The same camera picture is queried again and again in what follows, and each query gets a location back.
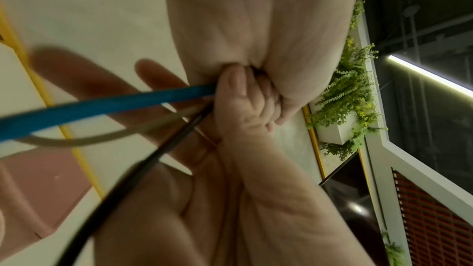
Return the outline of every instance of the white planter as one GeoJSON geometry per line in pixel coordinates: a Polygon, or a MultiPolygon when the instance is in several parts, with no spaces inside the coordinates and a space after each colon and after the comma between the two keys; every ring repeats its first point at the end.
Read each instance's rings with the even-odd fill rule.
{"type": "MultiPolygon", "coordinates": [[[[315,106],[316,102],[317,100],[309,104],[312,113],[315,113],[320,109],[315,106]]],[[[352,111],[347,115],[346,122],[341,125],[331,124],[328,127],[316,126],[315,129],[319,141],[342,145],[353,137],[353,128],[355,128],[357,123],[358,118],[356,112],[352,111]]]]}

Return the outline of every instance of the green plant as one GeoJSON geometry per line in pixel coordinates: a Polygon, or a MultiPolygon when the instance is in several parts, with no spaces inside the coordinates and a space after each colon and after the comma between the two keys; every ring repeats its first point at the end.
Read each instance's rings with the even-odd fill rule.
{"type": "MultiPolygon", "coordinates": [[[[357,1],[353,8],[350,30],[358,25],[358,17],[363,12],[363,1],[357,1]]],[[[326,143],[322,148],[328,153],[344,160],[361,145],[367,132],[376,132],[380,128],[370,128],[379,114],[374,105],[371,86],[373,74],[367,72],[364,64],[368,59],[376,58],[374,44],[359,48],[353,37],[348,36],[332,79],[325,91],[315,103],[320,110],[310,116],[311,126],[341,125],[346,122],[348,114],[356,112],[358,123],[353,128],[353,137],[343,145],[326,143]]]]}
{"type": "Polygon", "coordinates": [[[383,232],[384,239],[384,248],[386,250],[386,255],[388,256],[388,261],[390,266],[403,266],[404,265],[404,250],[396,245],[396,243],[391,242],[389,239],[389,234],[383,232]]]}

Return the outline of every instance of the wire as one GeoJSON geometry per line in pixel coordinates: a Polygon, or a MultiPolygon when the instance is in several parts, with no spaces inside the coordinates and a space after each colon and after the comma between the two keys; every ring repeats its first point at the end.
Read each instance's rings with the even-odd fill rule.
{"type": "Polygon", "coordinates": [[[213,95],[215,85],[95,99],[49,107],[0,119],[0,142],[85,118],[213,95]]]}
{"type": "Polygon", "coordinates": [[[179,144],[192,130],[213,110],[213,104],[205,107],[196,117],[189,121],[173,137],[154,151],[145,160],[132,167],[130,171],[110,191],[100,205],[92,212],[89,218],[75,234],[64,253],[59,258],[56,266],[72,266],[79,256],[82,248],[92,234],[107,220],[109,215],[118,206],[120,201],[129,194],[140,182],[143,176],[151,170],[161,157],[179,144]]]}
{"type": "Polygon", "coordinates": [[[144,123],[131,128],[126,128],[120,131],[111,132],[102,135],[84,137],[84,138],[73,138],[73,139],[63,139],[63,138],[45,138],[36,135],[30,135],[24,138],[17,139],[16,141],[43,147],[55,147],[55,148],[72,148],[80,146],[88,146],[97,143],[107,142],[116,140],[119,138],[124,138],[136,133],[145,133],[151,130],[155,130],[167,124],[173,123],[183,117],[188,117],[190,115],[196,114],[201,111],[201,107],[192,107],[176,113],[171,113],[162,118],[153,120],[151,122],[144,123]]]}

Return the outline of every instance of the black cable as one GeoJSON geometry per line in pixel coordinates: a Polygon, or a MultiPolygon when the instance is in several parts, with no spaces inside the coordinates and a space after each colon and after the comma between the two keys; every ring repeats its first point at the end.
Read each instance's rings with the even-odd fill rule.
{"type": "Polygon", "coordinates": [[[59,258],[56,266],[72,266],[87,240],[105,222],[105,220],[107,220],[120,201],[133,190],[143,176],[159,162],[164,154],[177,146],[189,133],[192,132],[192,130],[194,130],[196,125],[212,112],[212,110],[213,104],[208,105],[145,160],[132,167],[80,227],[79,231],[77,231],[74,238],[59,258]]]}

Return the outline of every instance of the pink chair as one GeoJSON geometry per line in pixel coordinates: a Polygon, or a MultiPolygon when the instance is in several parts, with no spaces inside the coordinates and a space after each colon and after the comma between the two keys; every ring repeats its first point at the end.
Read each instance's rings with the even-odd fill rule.
{"type": "Polygon", "coordinates": [[[56,231],[89,189],[71,150],[1,158],[0,261],[56,231]]]}

